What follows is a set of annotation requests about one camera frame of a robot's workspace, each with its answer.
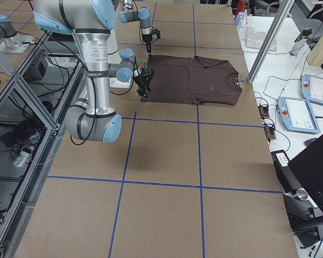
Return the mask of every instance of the black monitor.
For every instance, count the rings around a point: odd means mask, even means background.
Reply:
[[[288,165],[323,212],[323,135],[300,152]]]

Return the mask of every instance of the white desk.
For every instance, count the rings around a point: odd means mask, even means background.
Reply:
[[[249,19],[251,19],[251,26],[258,27],[262,30],[268,30],[273,21],[272,17],[249,17]],[[242,35],[243,29],[238,28],[238,33]],[[289,78],[300,79],[302,74],[315,75],[320,72],[323,72],[321,67],[309,66],[307,63],[305,63],[303,71],[304,61],[309,51],[309,48],[307,46],[304,46],[301,49],[296,58],[292,57],[290,54],[275,55],[275,53],[289,52],[294,44],[295,38],[298,35],[299,31],[296,25],[294,24],[293,20],[291,18],[286,18],[283,26],[281,27],[276,37],[277,52],[270,52],[270,54],[267,55],[253,83],[254,91],[259,92],[255,93],[255,96],[261,97],[261,94],[262,97],[265,98],[270,105],[275,105],[276,101],[263,93],[269,76],[275,76],[287,80]],[[241,37],[241,45],[244,51],[258,52],[257,49],[246,47],[245,40],[243,40],[242,38],[243,37]],[[256,53],[244,53],[245,61],[247,63],[249,71],[256,59],[256,56]],[[300,80],[291,80],[285,82],[276,78],[270,78],[265,93],[275,99],[278,99],[279,96],[302,98],[300,92]],[[323,116],[323,106],[312,103],[312,107],[316,116]],[[287,131],[281,122],[279,114],[276,114],[275,108],[276,106],[270,106],[269,114],[271,119],[275,121],[276,129],[284,133],[291,141],[290,149],[287,151],[287,154],[290,159],[294,158],[299,152],[301,152],[305,148],[305,140],[314,137],[319,137],[323,134],[323,119],[317,119],[319,127],[321,129],[321,132],[319,134],[294,133]],[[270,151],[276,151],[279,149],[286,150],[289,146],[287,139],[278,132],[276,132],[276,137],[277,139],[271,141],[270,143]],[[295,237],[294,240],[297,244],[299,257],[308,257],[311,248],[300,249],[299,247],[301,246],[301,243],[299,239]],[[317,258],[319,257],[323,257],[323,244],[320,248],[319,253],[317,254]]]

